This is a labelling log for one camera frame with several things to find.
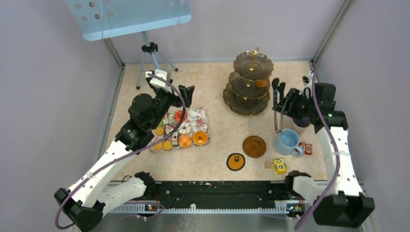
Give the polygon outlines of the red sprinkled donut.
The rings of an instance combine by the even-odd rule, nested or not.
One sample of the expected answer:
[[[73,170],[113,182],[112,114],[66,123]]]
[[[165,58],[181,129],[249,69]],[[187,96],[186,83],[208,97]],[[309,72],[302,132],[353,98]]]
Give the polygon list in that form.
[[[185,113],[183,113],[182,110],[178,110],[174,114],[174,120],[177,123],[180,122],[180,121],[182,121],[182,122],[186,121],[187,117],[188,117],[188,112],[187,111],[185,111]]]

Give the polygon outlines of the brown croissant pastry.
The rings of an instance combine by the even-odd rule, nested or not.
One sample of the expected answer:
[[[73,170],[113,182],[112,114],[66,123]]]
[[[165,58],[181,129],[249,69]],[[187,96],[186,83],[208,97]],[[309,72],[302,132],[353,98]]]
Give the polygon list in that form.
[[[269,88],[270,87],[269,77],[264,78],[262,80],[255,80],[254,83],[257,88]]]

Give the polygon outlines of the orange fruit tart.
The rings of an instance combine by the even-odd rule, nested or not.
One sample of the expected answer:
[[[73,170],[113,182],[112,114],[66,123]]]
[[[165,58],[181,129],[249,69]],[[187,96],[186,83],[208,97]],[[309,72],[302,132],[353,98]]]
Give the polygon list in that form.
[[[208,135],[205,131],[197,131],[193,134],[192,140],[196,145],[205,145],[208,142]]]

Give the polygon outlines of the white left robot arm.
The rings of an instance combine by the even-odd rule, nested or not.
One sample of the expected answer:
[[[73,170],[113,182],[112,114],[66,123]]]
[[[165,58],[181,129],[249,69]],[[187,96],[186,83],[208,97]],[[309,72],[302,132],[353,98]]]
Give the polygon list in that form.
[[[181,107],[184,114],[191,106],[194,86],[170,85],[152,89],[155,96],[137,95],[129,107],[130,119],[120,129],[109,148],[77,182],[59,188],[54,198],[59,204],[55,226],[60,229],[77,227],[82,232],[93,230],[112,209],[141,197],[151,199],[155,194],[148,173],[136,175],[117,187],[107,189],[112,178],[141,152],[151,148],[155,129],[170,107]]]

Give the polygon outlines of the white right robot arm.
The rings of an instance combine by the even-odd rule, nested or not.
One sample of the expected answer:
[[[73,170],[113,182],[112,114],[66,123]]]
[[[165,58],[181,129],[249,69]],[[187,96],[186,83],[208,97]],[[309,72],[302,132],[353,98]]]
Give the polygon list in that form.
[[[299,171],[285,177],[285,196],[301,196],[311,205],[296,224],[296,230],[310,215],[318,225],[359,228],[375,209],[374,199],[365,196],[358,183],[347,140],[347,118],[343,111],[335,110],[335,93],[333,84],[309,83],[303,90],[290,88],[273,107],[292,119],[309,119],[322,147],[327,173],[326,187]]]

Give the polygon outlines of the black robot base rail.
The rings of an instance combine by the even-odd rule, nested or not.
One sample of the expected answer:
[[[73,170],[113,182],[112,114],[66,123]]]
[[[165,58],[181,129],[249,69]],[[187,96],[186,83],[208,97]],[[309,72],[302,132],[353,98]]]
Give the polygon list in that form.
[[[274,209],[301,211],[306,202],[284,181],[162,181],[150,185],[135,201],[161,203],[166,209]]]

